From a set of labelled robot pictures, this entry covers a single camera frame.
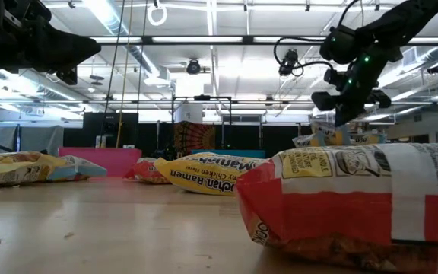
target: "table surface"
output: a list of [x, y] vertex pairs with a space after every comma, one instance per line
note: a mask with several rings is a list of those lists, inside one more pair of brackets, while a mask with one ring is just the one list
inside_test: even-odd
[[233, 197], [120, 179], [0, 188], [0, 273], [358, 273], [253, 243]]

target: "crumb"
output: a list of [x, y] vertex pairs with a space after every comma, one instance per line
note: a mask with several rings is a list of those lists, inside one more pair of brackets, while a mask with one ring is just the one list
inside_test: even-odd
[[67, 234], [64, 235], [64, 239], [69, 239], [70, 237], [74, 236], [74, 232], [68, 232]]

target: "red noodle package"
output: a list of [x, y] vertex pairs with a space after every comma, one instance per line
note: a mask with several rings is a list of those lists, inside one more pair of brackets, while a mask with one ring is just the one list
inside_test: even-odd
[[238, 178], [250, 237], [304, 259], [438, 273], [438, 144], [296, 148]]
[[154, 166], [156, 160], [154, 158], [140, 158], [132, 170], [125, 175], [125, 178], [134, 177], [142, 183], [170, 183]]

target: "white cylinder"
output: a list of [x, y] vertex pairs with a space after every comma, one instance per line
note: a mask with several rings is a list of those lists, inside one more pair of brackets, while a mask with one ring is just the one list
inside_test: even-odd
[[175, 110], [175, 122], [183, 121], [191, 123], [202, 123], [202, 105], [201, 104], [182, 104]]

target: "pink box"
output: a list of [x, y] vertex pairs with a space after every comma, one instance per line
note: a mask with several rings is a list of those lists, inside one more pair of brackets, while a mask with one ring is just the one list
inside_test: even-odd
[[72, 155], [91, 161], [107, 169], [108, 177], [123, 177], [141, 158], [135, 148], [60, 148], [59, 156]]

